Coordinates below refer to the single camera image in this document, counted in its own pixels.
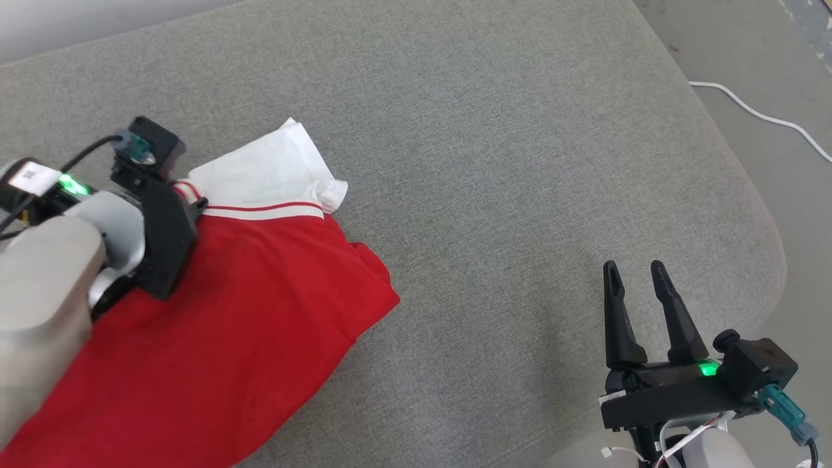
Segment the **teal cable plug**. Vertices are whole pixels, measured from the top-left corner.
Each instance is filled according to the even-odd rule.
[[[782,388],[769,384],[760,390],[757,399],[775,418],[779,419],[791,433],[798,446],[805,446],[809,439],[817,439],[820,433],[806,422],[806,413],[795,404]]]

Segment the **red garment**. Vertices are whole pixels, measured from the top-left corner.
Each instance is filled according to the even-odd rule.
[[[264,210],[203,216],[172,298],[135,290],[95,324],[0,466],[230,466],[266,442],[399,297],[315,203]]]

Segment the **gray floor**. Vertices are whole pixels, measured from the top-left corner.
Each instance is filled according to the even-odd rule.
[[[760,112],[796,122],[832,152],[832,75],[819,57],[805,14],[826,15],[819,0],[635,0],[688,79],[719,82]],[[832,331],[832,163],[793,130],[755,119],[717,90],[697,91],[748,171],[783,237],[789,280],[778,311],[759,329],[800,364],[789,393],[822,434],[821,460],[832,461],[828,400]],[[631,446],[628,436],[599,431],[551,458],[551,467],[634,466],[628,454],[604,460],[605,445]],[[808,451],[769,415],[732,423],[758,468],[786,468]]]

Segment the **green light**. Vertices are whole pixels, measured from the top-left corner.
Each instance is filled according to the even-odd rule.
[[[699,363],[699,368],[702,370],[703,376],[715,376],[716,369],[720,366],[716,361],[702,361]]]
[[[84,187],[78,182],[75,182],[75,179],[73,179],[69,174],[61,174],[61,176],[57,179],[57,182],[61,184],[61,187],[64,190],[70,192],[72,195],[90,194],[90,189]]]

